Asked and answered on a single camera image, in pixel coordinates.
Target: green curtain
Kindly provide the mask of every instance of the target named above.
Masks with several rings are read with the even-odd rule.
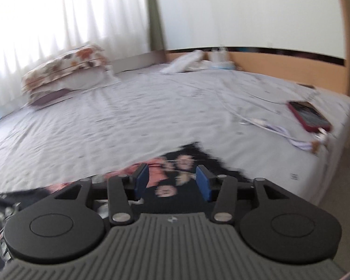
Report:
[[[148,7],[150,49],[162,50],[165,46],[163,44],[161,19],[158,12],[157,0],[148,0]]]

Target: gray ribbed panel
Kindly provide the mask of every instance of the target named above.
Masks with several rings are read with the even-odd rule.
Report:
[[[331,260],[287,266],[251,251],[229,225],[209,222],[204,213],[141,214],[129,226],[114,227],[88,255],[54,266],[14,260],[5,280],[336,280],[344,274]]]

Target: wrinkled bed sheet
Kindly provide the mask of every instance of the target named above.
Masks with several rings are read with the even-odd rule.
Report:
[[[163,66],[124,72],[119,83],[0,120],[0,193],[104,174],[198,142],[231,170],[320,201],[346,139],[349,97],[229,70],[161,74]],[[242,125],[221,100],[305,141],[313,136],[285,102],[308,100],[334,127],[328,149],[313,155],[284,137]]]

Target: mattress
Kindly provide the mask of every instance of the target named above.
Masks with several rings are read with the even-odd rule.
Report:
[[[231,170],[319,202],[346,140],[349,97],[231,70],[161,74],[163,66],[124,72],[119,83],[0,120],[0,193],[104,174],[198,142]],[[313,140],[287,100],[310,101],[332,123],[328,148],[317,155],[303,151],[282,136],[241,124],[224,106]]]

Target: floor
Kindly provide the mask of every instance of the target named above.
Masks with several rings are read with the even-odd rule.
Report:
[[[320,207],[341,223],[342,238],[335,261],[350,271],[350,147],[344,150],[336,175]]]

